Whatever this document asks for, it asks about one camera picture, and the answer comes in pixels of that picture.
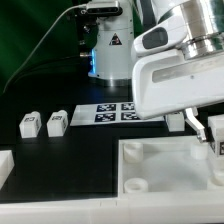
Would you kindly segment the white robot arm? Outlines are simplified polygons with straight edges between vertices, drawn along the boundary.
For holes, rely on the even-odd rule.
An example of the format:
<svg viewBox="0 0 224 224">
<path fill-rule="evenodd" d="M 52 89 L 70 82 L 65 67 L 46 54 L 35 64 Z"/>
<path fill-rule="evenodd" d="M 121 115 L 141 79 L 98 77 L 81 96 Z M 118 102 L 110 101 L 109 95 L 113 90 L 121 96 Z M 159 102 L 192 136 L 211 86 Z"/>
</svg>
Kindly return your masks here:
<svg viewBox="0 0 224 224">
<path fill-rule="evenodd" d="M 224 0 L 91 0 L 97 43 L 89 76 L 132 84 L 142 119 L 184 113 L 204 142 L 197 109 L 224 101 Z"/>
</svg>

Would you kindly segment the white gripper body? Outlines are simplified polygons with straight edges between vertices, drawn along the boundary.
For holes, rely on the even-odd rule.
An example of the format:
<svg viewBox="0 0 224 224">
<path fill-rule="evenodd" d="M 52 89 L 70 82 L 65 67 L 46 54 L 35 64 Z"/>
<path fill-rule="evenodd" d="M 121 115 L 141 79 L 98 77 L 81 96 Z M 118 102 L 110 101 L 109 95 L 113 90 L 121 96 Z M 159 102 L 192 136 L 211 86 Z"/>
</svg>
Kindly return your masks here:
<svg viewBox="0 0 224 224">
<path fill-rule="evenodd" d="M 146 56 L 132 73 L 133 101 L 141 119 L 224 101 L 224 53 L 184 60 L 176 49 Z"/>
</svg>

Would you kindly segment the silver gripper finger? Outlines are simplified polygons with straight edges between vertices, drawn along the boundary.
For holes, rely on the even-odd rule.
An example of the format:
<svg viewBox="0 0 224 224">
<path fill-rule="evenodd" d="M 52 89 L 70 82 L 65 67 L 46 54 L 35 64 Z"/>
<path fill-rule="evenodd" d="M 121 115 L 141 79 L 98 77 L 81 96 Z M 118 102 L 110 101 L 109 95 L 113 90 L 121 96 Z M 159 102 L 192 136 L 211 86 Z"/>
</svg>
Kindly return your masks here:
<svg viewBox="0 0 224 224">
<path fill-rule="evenodd" d="M 197 119 L 198 111 L 195 107 L 187 108 L 185 110 L 185 121 L 187 124 L 194 129 L 197 134 L 197 138 L 201 143 L 207 141 L 205 127 Z"/>
</svg>

